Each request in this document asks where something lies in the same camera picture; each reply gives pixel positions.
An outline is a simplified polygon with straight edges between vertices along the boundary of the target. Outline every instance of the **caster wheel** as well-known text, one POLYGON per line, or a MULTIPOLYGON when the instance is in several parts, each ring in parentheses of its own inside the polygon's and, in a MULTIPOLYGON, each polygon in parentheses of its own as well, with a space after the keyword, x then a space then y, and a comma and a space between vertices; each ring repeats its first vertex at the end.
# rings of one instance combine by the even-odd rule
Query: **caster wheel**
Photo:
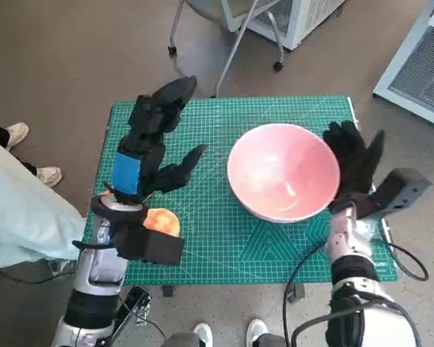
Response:
POLYGON ((175 294, 173 286, 162 286, 162 296, 164 298, 171 298, 175 294))
POLYGON ((277 62, 273 65, 273 69, 274 69, 276 72, 280 72, 281 69, 283 69, 283 64, 280 63, 279 61, 277 61, 277 62))
POLYGON ((175 46, 174 47, 169 46, 169 47, 167 47, 167 49, 169 50, 170 56, 176 56, 176 47, 175 46))

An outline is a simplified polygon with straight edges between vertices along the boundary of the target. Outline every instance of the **pink bowl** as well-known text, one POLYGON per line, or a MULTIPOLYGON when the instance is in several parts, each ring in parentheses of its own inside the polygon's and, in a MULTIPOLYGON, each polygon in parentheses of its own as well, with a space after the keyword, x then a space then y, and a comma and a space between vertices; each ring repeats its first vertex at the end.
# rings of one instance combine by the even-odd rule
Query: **pink bowl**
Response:
POLYGON ((227 165, 239 201, 259 218, 293 223, 323 210, 339 187, 339 165, 317 135, 292 124, 251 129, 227 165))

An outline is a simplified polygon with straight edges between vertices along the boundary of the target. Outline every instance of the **white sneaker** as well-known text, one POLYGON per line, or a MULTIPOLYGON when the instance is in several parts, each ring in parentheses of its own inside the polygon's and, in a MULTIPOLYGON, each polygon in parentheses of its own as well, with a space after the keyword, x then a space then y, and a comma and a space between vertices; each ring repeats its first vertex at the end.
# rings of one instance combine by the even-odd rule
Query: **white sneaker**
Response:
POLYGON ((46 186, 54 187, 56 186, 63 175, 61 174, 61 169, 56 166, 48 166, 46 168, 37 169, 37 178, 40 179, 46 186))
POLYGON ((267 325, 262 320, 253 320, 247 327, 246 346, 252 347, 252 343, 266 333, 268 333, 267 325))
POLYGON ((23 141, 27 134, 29 134, 29 127, 26 123, 22 122, 11 125, 5 129, 9 133, 7 150, 11 150, 12 147, 23 141))
POLYGON ((213 339, 212 339, 212 330, 210 329, 209 324, 200 323, 196 325, 193 332, 199 336, 200 340, 205 343, 205 347, 212 347, 213 339))

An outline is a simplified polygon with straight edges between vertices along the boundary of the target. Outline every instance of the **cutting mat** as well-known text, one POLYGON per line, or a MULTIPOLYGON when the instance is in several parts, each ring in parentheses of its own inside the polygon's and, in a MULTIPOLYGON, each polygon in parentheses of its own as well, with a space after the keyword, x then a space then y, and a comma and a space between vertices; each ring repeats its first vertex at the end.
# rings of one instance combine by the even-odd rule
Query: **cutting mat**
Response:
MULTIPOLYGON (((113 105, 94 194, 105 190, 119 140, 128 133, 127 120, 134 102, 113 105)), ((182 112, 177 129, 166 135, 163 164, 179 163, 194 146, 208 150, 185 188, 156 194, 150 207, 174 211, 185 239, 179 267, 130 262, 126 284, 249 284, 285 283, 303 255, 328 235, 330 215, 293 224, 274 224, 249 214, 231 192, 226 162, 237 139, 262 124, 298 124, 321 135, 331 121, 354 119, 346 96, 299 96, 272 98, 218 98, 192 100, 182 112)), ((85 240, 92 234, 89 214, 85 240)), ((374 258, 382 280, 396 280, 387 251, 374 246, 374 258)), ((297 282, 329 282, 330 270, 324 251, 302 268, 297 282)))

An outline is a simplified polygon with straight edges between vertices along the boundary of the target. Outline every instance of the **black bracket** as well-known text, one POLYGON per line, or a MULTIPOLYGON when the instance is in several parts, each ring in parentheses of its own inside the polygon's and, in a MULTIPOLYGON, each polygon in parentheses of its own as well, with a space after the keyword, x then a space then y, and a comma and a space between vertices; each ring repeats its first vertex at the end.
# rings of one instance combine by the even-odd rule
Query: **black bracket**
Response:
POLYGON ((151 300, 151 295, 140 287, 135 286, 130 289, 126 299, 124 300, 124 303, 129 309, 127 309, 124 305, 121 305, 117 309, 116 320, 114 321, 114 329, 111 335, 111 343, 114 342, 114 340, 124 329, 125 325, 129 322, 130 318, 132 317, 130 312, 137 312, 139 310, 146 312, 149 309, 151 300))
POLYGON ((290 304, 294 304, 300 299, 305 297, 305 287, 301 283, 292 283, 289 287, 288 296, 286 300, 290 304))
POLYGON ((171 298, 175 295, 174 286, 162 286, 162 296, 164 298, 171 298))

